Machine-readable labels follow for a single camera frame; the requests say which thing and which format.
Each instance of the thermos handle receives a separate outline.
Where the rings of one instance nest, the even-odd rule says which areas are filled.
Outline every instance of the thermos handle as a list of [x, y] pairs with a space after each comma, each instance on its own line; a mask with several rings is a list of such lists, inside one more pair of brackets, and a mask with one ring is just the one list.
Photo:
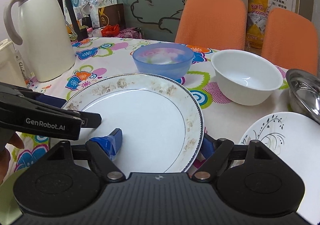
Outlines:
[[4, 20], [4, 26], [7, 29], [7, 33], [10, 37], [10, 39], [17, 45], [22, 44], [22, 38], [17, 33], [16, 29], [14, 28], [12, 16], [11, 16], [11, 9], [12, 5], [16, 2], [23, 2], [24, 0], [11, 0], [8, 6], [4, 9], [3, 12], [3, 20]]

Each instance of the chair backrest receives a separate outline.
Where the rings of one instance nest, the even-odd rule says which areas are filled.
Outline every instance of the chair backrest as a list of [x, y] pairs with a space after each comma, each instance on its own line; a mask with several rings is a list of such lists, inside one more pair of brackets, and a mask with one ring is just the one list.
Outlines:
[[241, 0], [187, 0], [176, 43], [244, 49], [247, 10]]
[[317, 75], [317, 31], [302, 16], [274, 8], [267, 19], [261, 56], [280, 67]]

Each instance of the human hand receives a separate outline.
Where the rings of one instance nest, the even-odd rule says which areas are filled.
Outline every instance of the human hand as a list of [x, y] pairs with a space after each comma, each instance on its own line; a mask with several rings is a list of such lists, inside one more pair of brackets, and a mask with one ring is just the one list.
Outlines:
[[[16, 133], [13, 134], [8, 143], [19, 149], [24, 148], [23, 141]], [[6, 148], [0, 152], [0, 184], [2, 183], [9, 169], [10, 158], [10, 153]]]

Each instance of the red plastic bag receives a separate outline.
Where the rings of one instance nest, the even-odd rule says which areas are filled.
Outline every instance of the red plastic bag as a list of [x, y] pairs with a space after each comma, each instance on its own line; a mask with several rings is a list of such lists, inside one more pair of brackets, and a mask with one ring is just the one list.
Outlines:
[[102, 37], [115, 37], [120, 33], [119, 24], [111, 26], [107, 25], [101, 30]]

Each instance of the floral tablecloth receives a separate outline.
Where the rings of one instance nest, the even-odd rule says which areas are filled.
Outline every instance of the floral tablecloth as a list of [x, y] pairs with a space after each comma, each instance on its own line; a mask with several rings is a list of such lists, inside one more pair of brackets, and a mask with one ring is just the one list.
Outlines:
[[[38, 82], [33, 77], [28, 88], [47, 95], [69, 100], [79, 90], [100, 79], [119, 74], [138, 72], [132, 53], [141, 46], [158, 43], [155, 40], [91, 38], [74, 43], [74, 66], [54, 80]], [[278, 68], [284, 83], [262, 104], [243, 106], [226, 98], [215, 81], [210, 58], [216, 50], [188, 45], [194, 51], [194, 59], [188, 73], [178, 80], [190, 90], [200, 104], [206, 132], [214, 137], [228, 138], [238, 143], [245, 131], [259, 118], [272, 112], [288, 111], [288, 85], [285, 70]], [[25, 143], [20, 150], [7, 145], [11, 153], [9, 172], [5, 179], [18, 169], [29, 167], [48, 151], [48, 138], [38, 135], [19, 134]], [[194, 172], [204, 157], [199, 154], [189, 172]]]

